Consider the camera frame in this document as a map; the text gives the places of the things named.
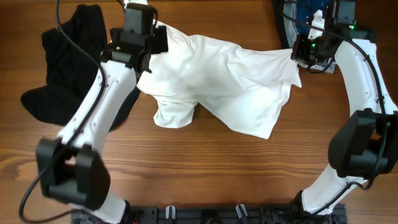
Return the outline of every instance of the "white cloth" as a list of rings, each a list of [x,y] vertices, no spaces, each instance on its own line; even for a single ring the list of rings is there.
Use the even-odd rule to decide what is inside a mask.
[[[169,52],[152,56],[152,73],[143,73],[137,85],[157,100],[158,126],[190,124],[200,103],[233,131],[267,139],[291,85],[301,87],[291,49],[246,50],[170,26],[167,38]]]

